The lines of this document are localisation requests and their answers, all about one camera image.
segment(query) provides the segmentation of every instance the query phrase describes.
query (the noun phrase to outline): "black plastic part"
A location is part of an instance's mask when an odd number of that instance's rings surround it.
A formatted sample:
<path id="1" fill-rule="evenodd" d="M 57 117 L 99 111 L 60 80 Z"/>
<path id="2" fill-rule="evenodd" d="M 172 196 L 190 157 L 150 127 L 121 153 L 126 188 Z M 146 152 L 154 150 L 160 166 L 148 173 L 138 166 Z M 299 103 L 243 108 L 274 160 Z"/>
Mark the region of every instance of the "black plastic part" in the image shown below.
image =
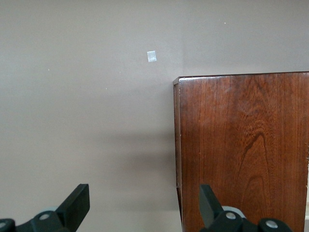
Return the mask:
<path id="1" fill-rule="evenodd" d="M 235 219 L 227 218 L 226 214 L 229 212 L 235 216 Z M 242 223 L 242 218 L 237 213 L 231 211 L 223 211 L 209 227 L 209 230 L 220 232 L 241 232 Z"/>
<path id="2" fill-rule="evenodd" d="M 273 221 L 277 224 L 277 228 L 271 228 L 267 225 L 267 221 Z M 260 232 L 291 232 L 291 228 L 284 222 L 274 218 L 263 218 L 259 221 L 258 228 Z"/>
<path id="3" fill-rule="evenodd" d="M 209 185 L 200 186 L 199 209 L 205 224 L 200 232 L 292 232 L 277 219 L 263 218 L 257 226 L 235 212 L 224 211 Z M 228 212 L 233 214 L 229 215 L 232 219 L 227 217 Z"/>
<path id="4" fill-rule="evenodd" d="M 76 232 L 89 208 L 89 185 L 80 184 L 56 211 L 39 213 L 19 226 L 13 219 L 0 219 L 0 232 Z"/>
<path id="5" fill-rule="evenodd" d="M 214 222 L 219 214 L 224 212 L 209 185 L 200 185 L 199 187 L 199 211 L 206 228 Z"/>
<path id="6" fill-rule="evenodd" d="M 75 232 L 90 208 L 89 185 L 80 184 L 58 207 L 58 214 L 64 227 Z"/>
<path id="7" fill-rule="evenodd" d="M 15 221 L 13 219 L 0 219 L 0 232 L 13 232 L 15 229 Z"/>

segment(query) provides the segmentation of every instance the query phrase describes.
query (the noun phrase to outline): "beige wall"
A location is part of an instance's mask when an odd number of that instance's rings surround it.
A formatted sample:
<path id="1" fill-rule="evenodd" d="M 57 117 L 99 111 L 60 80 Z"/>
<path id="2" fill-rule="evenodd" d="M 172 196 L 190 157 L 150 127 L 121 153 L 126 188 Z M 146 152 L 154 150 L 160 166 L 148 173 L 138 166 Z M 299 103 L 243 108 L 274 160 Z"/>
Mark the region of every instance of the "beige wall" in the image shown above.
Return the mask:
<path id="1" fill-rule="evenodd" d="M 307 0 L 1 1 L 0 218 L 20 224 L 89 183 L 80 232 L 181 231 L 172 81 L 308 71 L 308 11 Z"/>

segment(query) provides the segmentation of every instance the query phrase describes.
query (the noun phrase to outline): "wood grain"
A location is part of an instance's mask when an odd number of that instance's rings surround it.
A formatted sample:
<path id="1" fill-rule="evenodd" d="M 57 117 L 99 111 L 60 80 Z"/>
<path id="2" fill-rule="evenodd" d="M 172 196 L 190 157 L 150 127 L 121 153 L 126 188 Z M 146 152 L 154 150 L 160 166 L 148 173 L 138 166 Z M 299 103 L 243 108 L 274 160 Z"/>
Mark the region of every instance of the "wood grain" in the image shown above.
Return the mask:
<path id="1" fill-rule="evenodd" d="M 174 82 L 177 187 L 184 232 L 203 227 L 198 187 L 253 223 L 303 232 L 309 73 L 180 77 Z"/>

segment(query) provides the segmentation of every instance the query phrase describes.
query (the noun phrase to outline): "wooden cabinet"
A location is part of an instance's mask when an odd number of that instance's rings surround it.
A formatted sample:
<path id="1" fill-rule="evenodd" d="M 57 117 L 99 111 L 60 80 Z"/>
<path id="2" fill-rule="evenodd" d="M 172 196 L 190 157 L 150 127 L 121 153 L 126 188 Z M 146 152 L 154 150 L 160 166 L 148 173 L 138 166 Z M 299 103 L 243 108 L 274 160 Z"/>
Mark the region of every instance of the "wooden cabinet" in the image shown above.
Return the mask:
<path id="1" fill-rule="evenodd" d="M 177 192 L 184 232 L 198 232 L 200 184 L 253 223 L 303 232 L 309 72 L 179 77 L 174 81 Z"/>

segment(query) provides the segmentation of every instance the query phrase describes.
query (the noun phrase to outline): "wooden panel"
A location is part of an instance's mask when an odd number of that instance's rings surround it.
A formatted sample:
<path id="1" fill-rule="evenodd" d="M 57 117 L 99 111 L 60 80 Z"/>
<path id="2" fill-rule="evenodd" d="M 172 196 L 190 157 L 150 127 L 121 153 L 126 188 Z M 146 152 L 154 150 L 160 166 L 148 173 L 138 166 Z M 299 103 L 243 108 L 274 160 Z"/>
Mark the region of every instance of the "wooden panel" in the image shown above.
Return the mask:
<path id="1" fill-rule="evenodd" d="M 198 186 L 210 184 L 222 205 L 253 223 L 274 217 L 303 232 L 309 73 L 180 77 L 174 84 L 183 231 L 203 227 Z"/>

